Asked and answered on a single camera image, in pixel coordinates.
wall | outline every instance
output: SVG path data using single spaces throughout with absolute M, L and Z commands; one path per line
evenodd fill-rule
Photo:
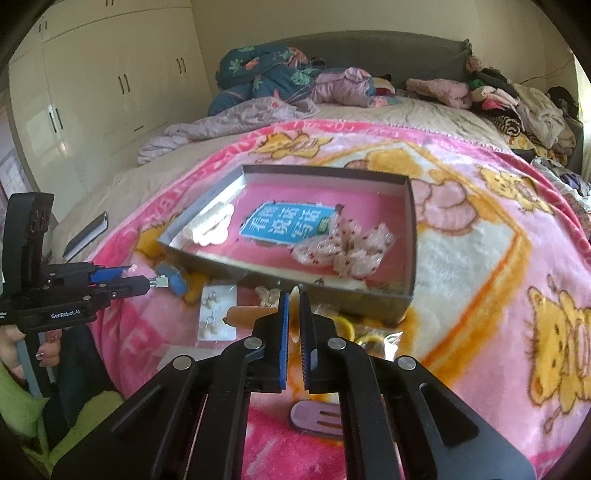
M 326 31 L 393 30 L 469 38 L 475 55 L 514 81 L 545 75 L 557 63 L 566 63 L 570 54 L 531 0 L 258 0 L 255 5 L 193 0 L 193 12 L 214 93 L 215 71 L 228 50 Z M 574 65 L 570 67 L 564 78 L 576 81 Z M 546 82 L 528 85 L 545 89 Z

pink blanket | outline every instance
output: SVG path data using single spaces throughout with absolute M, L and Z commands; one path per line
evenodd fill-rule
M 546 472 L 591 400 L 591 247 L 558 191 L 519 157 L 445 135 L 363 122 L 285 122 L 246 134 L 200 163 L 122 222 L 89 260 L 135 263 L 151 274 L 138 241 L 230 169 L 251 162 L 412 178 L 417 279 L 400 324 L 401 353 L 420 359 L 540 476 Z M 116 301 L 99 315 L 91 325 L 95 341 L 124 395 L 154 375 L 164 344 L 196 344 L 197 315 L 167 290 Z M 292 348 L 288 390 L 253 396 L 244 478 L 344 477 L 340 443 L 290 427 L 289 408 L 302 398 Z

person's hand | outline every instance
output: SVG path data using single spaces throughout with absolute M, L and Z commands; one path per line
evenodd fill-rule
M 0 327 L 0 360 L 15 377 L 22 380 L 25 379 L 25 372 L 18 359 L 17 342 L 24 338 L 24 333 L 14 325 Z M 55 367 L 60 363 L 60 339 L 61 329 L 47 332 L 47 342 L 39 346 L 35 356 L 42 367 Z

metal screw head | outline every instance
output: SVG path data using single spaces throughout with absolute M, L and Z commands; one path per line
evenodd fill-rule
M 328 345 L 333 350 L 342 350 L 347 346 L 347 342 L 345 342 L 342 338 L 332 337 L 329 339 Z
M 248 337 L 244 340 L 244 346 L 249 350 L 257 350 L 262 347 L 262 340 L 258 337 Z
M 187 355 L 181 355 L 173 360 L 173 367 L 177 370 L 186 370 L 191 366 L 192 362 L 193 361 L 191 360 L 191 357 Z
M 402 356 L 398 359 L 398 366 L 403 370 L 413 370 L 417 366 L 417 361 L 411 356 Z

blue book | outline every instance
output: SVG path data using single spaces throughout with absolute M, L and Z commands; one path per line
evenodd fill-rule
M 326 235 L 335 207 L 310 203 L 265 202 L 240 228 L 240 235 L 283 245 Z

